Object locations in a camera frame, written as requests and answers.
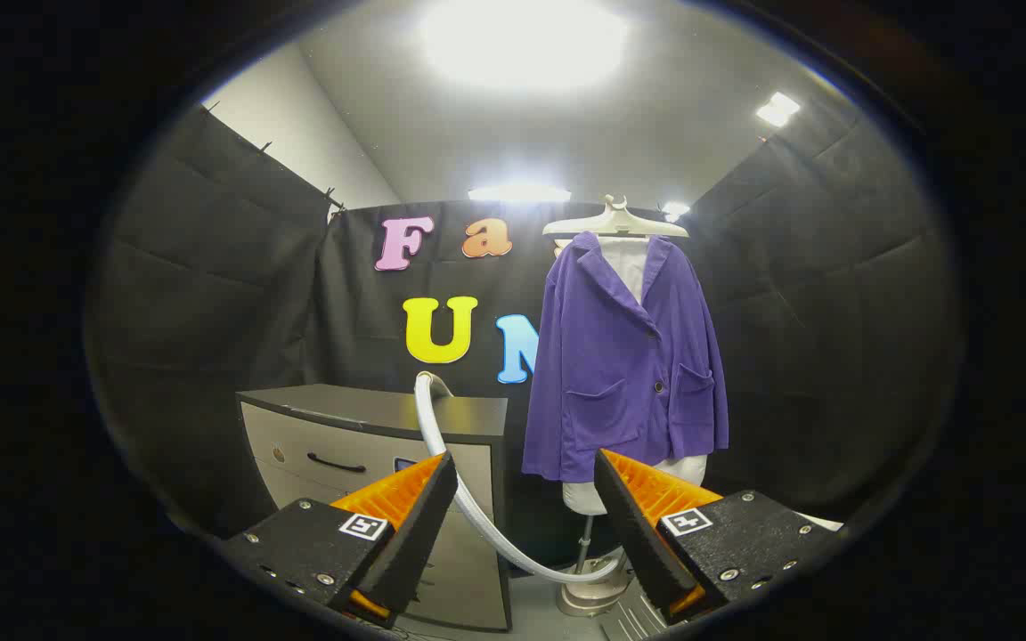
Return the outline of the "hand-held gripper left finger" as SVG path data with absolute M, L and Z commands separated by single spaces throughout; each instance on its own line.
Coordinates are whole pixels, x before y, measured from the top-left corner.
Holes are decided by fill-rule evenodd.
M 419 592 L 457 488 L 452 455 L 330 503 L 297 498 L 221 542 L 241 575 L 313 613 L 394 627 Z

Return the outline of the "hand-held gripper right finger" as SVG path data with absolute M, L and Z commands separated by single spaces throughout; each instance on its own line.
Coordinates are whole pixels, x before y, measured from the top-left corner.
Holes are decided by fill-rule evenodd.
M 595 490 L 636 580 L 668 624 L 754 599 L 808 571 L 843 534 L 758 491 L 721 496 L 601 448 Z

